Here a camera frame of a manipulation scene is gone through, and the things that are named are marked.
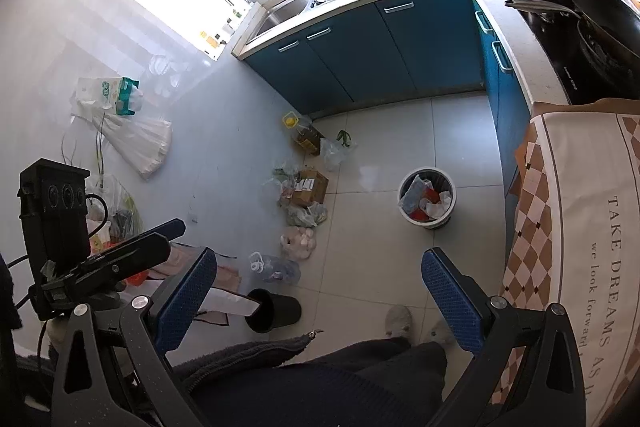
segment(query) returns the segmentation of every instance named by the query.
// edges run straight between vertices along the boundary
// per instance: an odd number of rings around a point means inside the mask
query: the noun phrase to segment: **tiled floor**
[[[271,338],[324,330],[296,357],[310,360],[381,338],[386,311],[402,304],[414,317],[414,343],[428,341],[440,312],[422,283],[420,260],[434,246],[488,295],[498,292],[504,271],[504,198],[494,122],[484,94],[384,105],[314,124],[332,138],[346,129],[358,145],[337,172],[327,172],[318,156],[307,157],[306,165],[330,180],[328,219],[317,229],[316,250],[300,264],[298,285],[280,288],[300,300],[302,318],[272,331]],[[409,171],[434,165],[450,174],[458,199],[446,226],[431,232],[402,218],[397,190]],[[454,346],[447,358],[445,394],[470,355]]]

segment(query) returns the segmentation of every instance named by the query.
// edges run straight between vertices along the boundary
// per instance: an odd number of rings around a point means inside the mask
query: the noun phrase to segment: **sink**
[[[306,8],[309,0],[286,0],[283,4],[277,6],[265,19],[256,32],[255,36],[263,34],[265,31],[276,27],[278,24],[288,21],[295,17]]]

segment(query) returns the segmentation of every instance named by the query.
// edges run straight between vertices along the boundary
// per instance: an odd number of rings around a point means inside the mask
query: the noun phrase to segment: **black cable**
[[[37,364],[38,364],[38,377],[40,378],[40,384],[42,385],[42,388],[44,389],[44,391],[49,395],[49,398],[51,398],[51,393],[49,392],[49,389],[47,388],[47,386],[44,383],[44,377],[42,376],[42,355],[40,354],[40,352],[42,351],[42,340],[44,338],[44,332],[47,330],[47,323],[49,321],[44,321],[44,324],[42,325],[42,328],[40,329],[40,336],[38,337],[38,357],[36,359]]]
[[[22,308],[28,300],[29,300],[29,294],[27,293],[27,295],[25,295],[22,299],[20,299],[20,302],[18,302],[15,305],[15,309],[19,310],[20,308]]]
[[[105,203],[105,201],[98,196],[98,194],[86,194],[85,198],[87,200],[90,200],[91,198],[95,198],[98,201],[100,201],[100,203],[102,203],[102,207],[104,208],[104,218],[102,218],[102,222],[100,223],[100,225],[98,225],[98,227],[89,234],[89,237],[92,237],[92,235],[97,234],[98,232],[100,232],[100,230],[102,229],[102,227],[107,223],[107,219],[109,219],[109,210],[107,208],[107,203]]]
[[[26,261],[29,258],[28,255],[23,255],[22,257],[18,257],[18,259],[14,259],[13,261],[11,261],[6,267],[7,268],[11,268],[14,267],[15,265],[17,265],[18,263],[21,263],[22,261]]]

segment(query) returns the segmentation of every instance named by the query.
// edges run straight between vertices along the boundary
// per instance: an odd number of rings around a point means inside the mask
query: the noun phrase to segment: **white countertop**
[[[536,36],[506,0],[476,0],[500,40],[531,108],[534,102],[567,105],[562,84]]]
[[[249,55],[260,51],[261,49],[269,46],[270,44],[273,44],[276,41],[279,41],[280,39],[288,37],[305,28],[308,28],[312,24],[322,22],[323,20],[326,20],[329,17],[333,17],[334,15],[338,15],[340,13],[346,12],[347,10],[357,8],[358,6],[364,6],[365,4],[370,4],[375,1],[380,0],[334,0],[326,4],[321,4],[320,6],[317,6],[306,12],[302,12],[301,14],[278,24],[275,28],[265,31],[262,35],[245,44],[240,50],[234,49],[232,53],[240,60],[244,60]],[[263,18],[264,12],[257,13],[256,16]],[[255,25],[251,24],[248,31],[252,32],[255,29]]]

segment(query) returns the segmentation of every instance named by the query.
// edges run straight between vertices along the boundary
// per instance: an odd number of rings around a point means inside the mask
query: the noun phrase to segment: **black gas stove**
[[[573,8],[571,0],[549,0]],[[580,49],[577,20],[573,16],[520,12],[551,61],[564,87],[569,102],[574,105],[591,103],[610,96],[638,99],[633,89],[623,82],[607,78],[598,71]]]

